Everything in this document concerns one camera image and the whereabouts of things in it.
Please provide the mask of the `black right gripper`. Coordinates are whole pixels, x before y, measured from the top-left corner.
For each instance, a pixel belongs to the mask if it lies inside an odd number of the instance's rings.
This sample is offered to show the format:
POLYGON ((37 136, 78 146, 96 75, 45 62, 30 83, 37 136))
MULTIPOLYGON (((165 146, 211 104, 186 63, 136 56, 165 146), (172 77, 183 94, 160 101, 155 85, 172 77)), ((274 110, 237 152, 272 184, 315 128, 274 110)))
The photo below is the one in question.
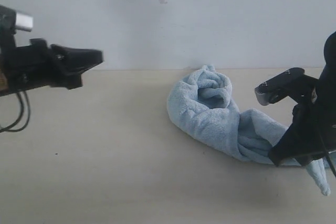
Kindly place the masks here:
POLYGON ((276 166, 296 161, 304 167, 335 151, 335 88, 302 84, 290 97, 297 102, 292 124, 268 157, 276 166))

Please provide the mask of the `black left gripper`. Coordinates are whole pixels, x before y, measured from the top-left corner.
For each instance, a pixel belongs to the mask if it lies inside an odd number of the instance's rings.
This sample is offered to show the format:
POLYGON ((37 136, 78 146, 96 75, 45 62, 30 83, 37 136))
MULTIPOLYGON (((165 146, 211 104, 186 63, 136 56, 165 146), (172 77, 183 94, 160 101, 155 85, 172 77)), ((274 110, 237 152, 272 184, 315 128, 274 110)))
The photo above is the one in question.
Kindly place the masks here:
POLYGON ((83 86, 82 75, 103 63, 103 52, 70 48, 46 40, 31 39, 30 45, 6 47, 1 51, 1 95, 44 86, 66 88, 83 86))

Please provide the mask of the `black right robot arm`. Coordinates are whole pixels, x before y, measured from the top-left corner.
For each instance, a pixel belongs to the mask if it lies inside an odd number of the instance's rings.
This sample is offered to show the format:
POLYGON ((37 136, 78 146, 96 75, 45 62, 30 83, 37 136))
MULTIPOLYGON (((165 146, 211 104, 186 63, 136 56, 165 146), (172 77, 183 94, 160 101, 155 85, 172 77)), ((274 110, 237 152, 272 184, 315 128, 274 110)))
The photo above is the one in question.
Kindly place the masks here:
POLYGON ((297 105, 291 125, 268 153, 276 166, 290 159, 306 166, 335 151, 335 34, 326 40, 323 53, 326 63, 319 78, 302 74, 278 88, 297 105))

